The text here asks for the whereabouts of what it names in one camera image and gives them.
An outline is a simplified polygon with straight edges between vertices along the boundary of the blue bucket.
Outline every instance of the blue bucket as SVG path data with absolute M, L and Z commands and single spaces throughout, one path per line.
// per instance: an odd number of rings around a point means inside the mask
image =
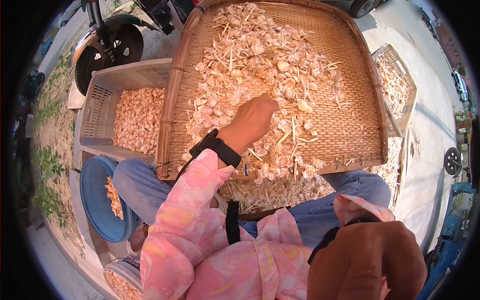
M 111 200 L 107 197 L 107 176 L 113 178 L 117 162 L 95 156 L 84 163 L 80 173 L 80 196 L 85 214 L 98 234 L 112 243 L 127 240 L 140 224 L 140 218 L 123 201 L 120 203 L 123 220 L 115 216 Z

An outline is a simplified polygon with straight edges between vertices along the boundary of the motorcycle fender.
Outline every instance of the motorcycle fender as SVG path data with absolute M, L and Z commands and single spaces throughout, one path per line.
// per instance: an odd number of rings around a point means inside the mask
M 107 25 L 111 32 L 116 32 L 118 28 L 123 24 L 132 24 L 140 27 L 148 27 L 151 30 L 158 30 L 157 28 L 151 26 L 149 23 L 140 20 L 139 18 L 132 16 L 131 14 L 117 14 L 104 20 L 105 25 Z M 100 42 L 96 36 L 96 24 L 90 27 L 84 35 L 78 40 L 75 47 L 73 47 L 70 59 L 68 61 L 67 69 L 71 69 L 76 65 L 78 58 L 82 54 L 83 50 L 87 46 L 92 46 L 97 49 L 101 49 Z

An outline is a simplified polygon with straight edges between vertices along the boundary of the jeans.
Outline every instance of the jeans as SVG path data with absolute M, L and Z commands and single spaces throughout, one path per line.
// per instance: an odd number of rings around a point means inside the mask
M 372 204 L 388 207 L 390 190 L 385 181 L 376 174 L 359 169 L 322 176 L 336 192 L 289 209 L 297 221 L 304 246 L 314 248 L 328 230 L 340 226 L 333 210 L 333 200 L 338 194 L 358 196 Z M 117 165 L 113 185 L 128 206 L 151 225 L 155 221 L 158 208 L 173 187 L 173 182 L 159 180 L 155 168 L 139 159 L 126 159 Z M 256 221 L 239 221 L 239 225 L 257 237 Z

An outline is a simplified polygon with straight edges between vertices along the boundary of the shoe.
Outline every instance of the shoe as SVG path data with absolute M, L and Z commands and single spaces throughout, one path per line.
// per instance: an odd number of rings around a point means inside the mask
M 217 192 L 215 192 L 215 194 L 213 195 L 213 197 L 215 198 L 216 202 L 218 203 L 218 209 L 224 213 L 225 215 L 227 214 L 227 209 L 228 209 L 228 202 L 223 199 L 222 196 L 220 196 L 220 194 L 218 194 Z

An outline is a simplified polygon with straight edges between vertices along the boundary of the plastic crate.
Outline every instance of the plastic crate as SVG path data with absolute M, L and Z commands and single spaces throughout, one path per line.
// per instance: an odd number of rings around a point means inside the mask
M 408 72 L 407 67 L 400 59 L 400 56 L 395 51 L 392 45 L 385 43 L 383 46 L 378 48 L 373 54 L 372 58 L 373 61 L 377 60 L 377 57 L 383 54 L 385 59 L 390 63 L 390 65 L 397 70 L 399 73 L 404 74 L 404 80 L 408 86 L 408 97 L 407 102 L 403 106 L 402 110 L 402 117 L 395 119 L 392 110 L 390 108 L 390 104 L 384 97 L 386 112 L 387 112 L 387 136 L 388 137 L 401 137 L 405 136 L 405 133 L 408 130 L 408 126 L 410 125 L 410 120 L 412 118 L 413 110 L 415 109 L 415 105 L 417 103 L 417 86 L 413 82 L 413 78 Z
M 167 87 L 172 59 L 146 60 L 97 71 L 85 97 L 80 126 L 80 149 L 122 161 L 138 158 L 154 166 L 155 156 L 114 146 L 117 103 L 123 90 Z

